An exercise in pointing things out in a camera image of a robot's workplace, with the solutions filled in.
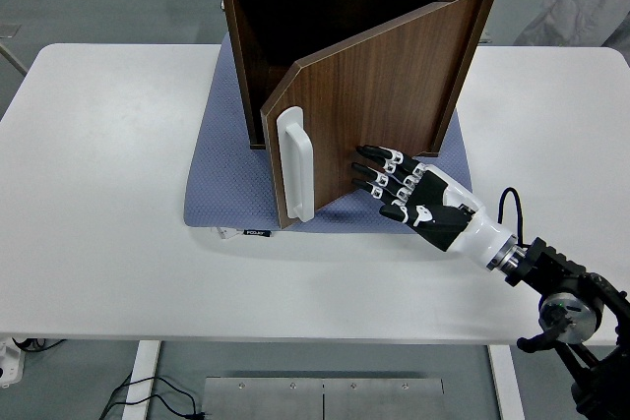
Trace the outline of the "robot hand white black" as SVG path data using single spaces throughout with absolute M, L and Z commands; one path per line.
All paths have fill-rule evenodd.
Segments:
M 513 232 L 490 218 L 478 198 L 437 166 L 383 147 L 359 146 L 357 152 L 375 165 L 353 163 L 352 169 L 365 178 L 352 183 L 382 203 L 381 215 L 437 249 L 490 270 L 507 271 L 521 252 Z

